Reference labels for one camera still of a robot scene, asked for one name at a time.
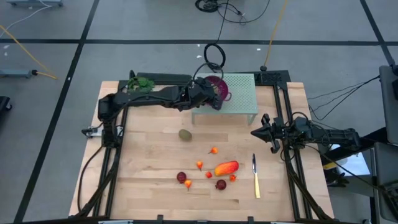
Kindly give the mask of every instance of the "yellow cable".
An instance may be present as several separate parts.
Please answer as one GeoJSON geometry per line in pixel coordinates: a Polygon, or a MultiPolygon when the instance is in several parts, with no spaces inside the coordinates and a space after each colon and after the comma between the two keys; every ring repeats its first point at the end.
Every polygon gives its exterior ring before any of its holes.
{"type": "Polygon", "coordinates": [[[274,36],[276,34],[276,30],[278,29],[279,22],[282,20],[282,17],[284,15],[286,5],[287,5],[287,0],[285,0],[284,6],[282,7],[282,10],[280,10],[278,21],[276,22],[274,30],[272,31],[271,40],[269,41],[269,45],[268,45],[267,57],[266,57],[266,61],[264,62],[264,65],[267,65],[269,54],[271,53],[272,41],[274,40],[274,36]]]}
{"type": "Polygon", "coordinates": [[[43,73],[43,72],[36,72],[36,73],[39,74],[39,75],[45,75],[46,77],[50,77],[50,78],[53,78],[53,79],[58,79],[57,77],[55,77],[53,75],[49,75],[47,73],[43,73]]]}
{"type": "Polygon", "coordinates": [[[8,31],[7,31],[7,29],[5,29],[2,25],[0,25],[0,28],[9,36],[9,37],[11,37],[14,41],[15,41],[15,43],[17,43],[36,63],[38,63],[46,72],[48,72],[48,73],[52,73],[46,66],[44,66],[42,63],[40,63],[39,62],[39,60],[37,60],[35,57],[33,57],[33,55],[31,54],[31,53],[29,53],[29,51],[28,50],[26,50],[26,48],[21,44],[21,43],[19,43],[19,41],[12,35],[12,34],[10,34],[8,31]]]}

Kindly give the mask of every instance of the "wooden tabletop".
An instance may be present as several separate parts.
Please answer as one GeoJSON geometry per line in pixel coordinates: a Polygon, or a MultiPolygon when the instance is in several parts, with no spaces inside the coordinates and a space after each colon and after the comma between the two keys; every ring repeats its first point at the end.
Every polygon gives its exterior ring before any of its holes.
{"type": "MultiPolygon", "coordinates": [[[[115,93],[117,86],[118,82],[103,82],[98,98],[115,93]]],[[[288,88],[292,111],[301,111],[310,117],[303,83],[288,83],[288,88]]],[[[250,135],[250,131],[261,127],[264,113],[268,113],[271,120],[277,116],[272,87],[257,86],[256,93],[259,114],[251,126],[247,125],[245,115],[197,115],[193,125],[191,111],[178,112],[161,106],[129,108],[111,218],[155,220],[157,215],[163,215],[165,220],[245,221],[253,216],[255,221],[294,221],[284,162],[279,153],[271,153],[271,144],[250,135]],[[179,140],[180,129],[192,132],[192,142],[179,140]],[[208,154],[213,146],[218,148],[218,154],[208,154]],[[253,153],[261,190],[259,199],[254,195],[253,153]],[[201,172],[197,169],[197,160],[203,161],[201,172]],[[218,164],[233,160],[239,162],[236,182],[230,182],[228,175],[205,177],[206,171],[214,175],[218,164]],[[189,191],[176,180],[180,171],[192,180],[189,191]],[[215,189],[218,179],[227,182],[225,190],[215,189]]],[[[282,92],[280,100],[286,121],[282,92]]],[[[95,109],[93,126],[99,123],[95,109]]],[[[87,141],[81,168],[100,142],[100,138],[87,141]]],[[[104,150],[85,172],[82,205],[98,186],[103,155],[104,150]]],[[[301,155],[308,191],[333,217],[319,154],[307,148],[301,150],[301,155]]],[[[104,213],[107,195],[106,190],[100,214],[104,213]]],[[[76,198],[77,185],[71,215],[77,213],[76,198]]],[[[300,216],[305,217],[301,195],[297,198],[300,216]]]]}

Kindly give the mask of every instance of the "kitchen knife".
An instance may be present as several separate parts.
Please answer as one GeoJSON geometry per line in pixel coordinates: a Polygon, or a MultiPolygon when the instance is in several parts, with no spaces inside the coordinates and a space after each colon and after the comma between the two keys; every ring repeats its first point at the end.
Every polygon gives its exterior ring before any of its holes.
{"type": "Polygon", "coordinates": [[[253,174],[254,174],[254,190],[256,191],[256,198],[260,198],[259,178],[257,176],[256,155],[253,153],[253,174]]]}

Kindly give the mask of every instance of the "gray floor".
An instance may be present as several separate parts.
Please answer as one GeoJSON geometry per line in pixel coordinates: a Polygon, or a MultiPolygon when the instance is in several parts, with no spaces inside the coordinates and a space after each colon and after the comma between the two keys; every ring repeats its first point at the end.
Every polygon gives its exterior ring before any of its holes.
{"type": "MultiPolygon", "coordinates": [[[[22,39],[79,39],[93,0],[64,0],[65,7],[42,11],[10,31],[22,39]]],[[[221,25],[217,13],[198,11],[194,1],[101,0],[88,39],[215,39],[221,25]]],[[[256,17],[265,1],[231,0],[256,17]]],[[[398,41],[395,0],[367,1],[385,40],[398,41]]],[[[268,11],[246,26],[225,23],[221,39],[269,40],[283,1],[271,0],[268,11]]],[[[32,12],[0,2],[0,24],[32,12]]],[[[359,0],[289,1],[276,40],[377,41],[359,0]]],[[[0,79],[0,95],[12,98],[14,109],[0,129],[0,223],[12,222],[32,172],[76,44],[25,44],[59,80],[47,77],[0,79]]],[[[65,218],[72,201],[86,139],[80,130],[90,124],[103,80],[120,80],[128,72],[193,73],[203,63],[204,45],[86,44],[24,221],[65,218]]],[[[224,70],[257,70],[267,45],[222,45],[224,70]]],[[[389,47],[398,60],[398,47],[389,47]]],[[[209,58],[219,61],[218,52],[209,58]]],[[[307,96],[363,82],[378,75],[386,58],[379,46],[274,45],[269,70],[289,70],[292,81],[304,82],[307,96]]],[[[0,67],[38,66],[16,44],[0,44],[0,67]]],[[[310,101],[313,106],[330,98],[310,101]]],[[[326,113],[330,107],[320,110],[326,113]]],[[[323,121],[337,128],[355,128],[364,135],[384,126],[379,82],[358,90],[323,121]]],[[[330,189],[336,218],[360,222],[370,218],[369,200],[341,189],[330,189]]]]}

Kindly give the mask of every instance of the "wooden knife handle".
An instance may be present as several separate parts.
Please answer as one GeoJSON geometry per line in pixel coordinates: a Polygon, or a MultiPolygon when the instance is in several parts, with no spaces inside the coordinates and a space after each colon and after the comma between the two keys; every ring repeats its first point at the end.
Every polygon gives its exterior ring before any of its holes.
{"type": "Polygon", "coordinates": [[[254,186],[256,190],[256,198],[260,198],[259,177],[257,176],[257,174],[254,174],[254,186]]]}

